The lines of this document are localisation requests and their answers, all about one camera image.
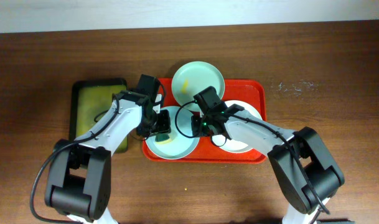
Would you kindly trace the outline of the light blue plate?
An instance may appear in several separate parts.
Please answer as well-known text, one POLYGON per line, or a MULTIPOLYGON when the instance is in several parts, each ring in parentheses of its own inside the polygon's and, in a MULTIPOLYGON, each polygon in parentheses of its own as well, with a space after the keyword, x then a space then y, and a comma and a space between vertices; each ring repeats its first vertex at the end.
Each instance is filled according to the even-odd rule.
MULTIPOLYGON (((175 116, 179 109, 178 106, 166 106, 163 109, 168 110, 170 114, 171 132, 169 136, 172 137, 172 141, 167 144, 156 144, 154 141, 155 136, 152 136, 145 141, 147 147, 153 154, 163 159, 174 160, 188 156, 197 147, 200 138, 187 138, 178 132, 175 126, 175 116)), ((193 114, 189 110, 181 109, 177 117, 180 131, 187 136, 192 136, 192 116, 193 114)))

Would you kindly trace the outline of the yellow green scrub sponge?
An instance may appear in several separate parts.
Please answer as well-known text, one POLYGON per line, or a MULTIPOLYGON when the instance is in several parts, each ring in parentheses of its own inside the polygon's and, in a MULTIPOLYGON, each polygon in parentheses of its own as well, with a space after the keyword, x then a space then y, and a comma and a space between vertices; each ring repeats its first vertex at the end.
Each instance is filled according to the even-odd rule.
POLYGON ((156 144, 167 144, 172 141, 172 137, 170 137, 167 133, 158 134, 156 135, 154 141, 156 144))

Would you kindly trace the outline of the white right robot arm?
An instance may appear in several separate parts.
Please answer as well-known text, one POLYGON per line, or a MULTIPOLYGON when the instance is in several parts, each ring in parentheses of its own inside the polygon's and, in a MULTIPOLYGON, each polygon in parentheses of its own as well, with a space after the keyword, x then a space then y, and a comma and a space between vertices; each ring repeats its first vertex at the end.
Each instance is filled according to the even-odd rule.
POLYGON ((283 223, 317 223, 329 213, 326 203, 345 182, 318 133, 309 127, 284 129, 256 118, 239 105, 200 103, 202 117, 192 119, 195 136, 223 135, 268 157, 289 203, 283 223))

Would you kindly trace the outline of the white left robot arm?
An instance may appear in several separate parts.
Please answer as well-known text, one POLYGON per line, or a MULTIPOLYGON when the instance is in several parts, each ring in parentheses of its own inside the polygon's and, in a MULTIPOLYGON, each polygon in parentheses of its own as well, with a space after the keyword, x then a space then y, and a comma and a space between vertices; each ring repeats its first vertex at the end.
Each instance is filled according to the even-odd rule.
POLYGON ((144 138, 169 132, 169 113, 161 103, 156 91, 121 91, 85 134, 57 142, 45 162, 50 167, 46 206, 68 217, 68 223, 116 223, 108 210, 111 158, 134 129, 144 138))

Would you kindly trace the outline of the mint green plate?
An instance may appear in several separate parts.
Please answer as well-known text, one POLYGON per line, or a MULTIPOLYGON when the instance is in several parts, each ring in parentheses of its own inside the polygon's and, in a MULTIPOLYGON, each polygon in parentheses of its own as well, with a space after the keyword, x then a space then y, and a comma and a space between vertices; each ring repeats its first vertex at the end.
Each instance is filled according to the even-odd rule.
POLYGON ((212 64, 201 61, 189 62, 181 66, 172 79, 172 94, 181 106, 194 100, 194 96, 207 87, 216 89, 220 99, 225 92, 225 81, 221 72, 212 64))

